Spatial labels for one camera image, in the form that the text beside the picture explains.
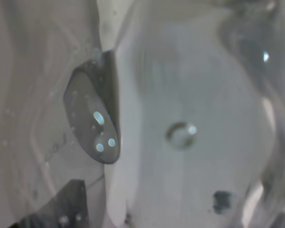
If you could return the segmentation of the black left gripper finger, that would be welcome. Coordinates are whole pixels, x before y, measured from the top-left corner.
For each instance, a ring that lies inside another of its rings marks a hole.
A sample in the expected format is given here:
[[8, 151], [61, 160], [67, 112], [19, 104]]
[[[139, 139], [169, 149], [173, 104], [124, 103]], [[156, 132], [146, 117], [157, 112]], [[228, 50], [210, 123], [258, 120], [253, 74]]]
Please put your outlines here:
[[87, 228], [88, 209], [84, 180], [70, 180], [48, 203], [11, 228]]

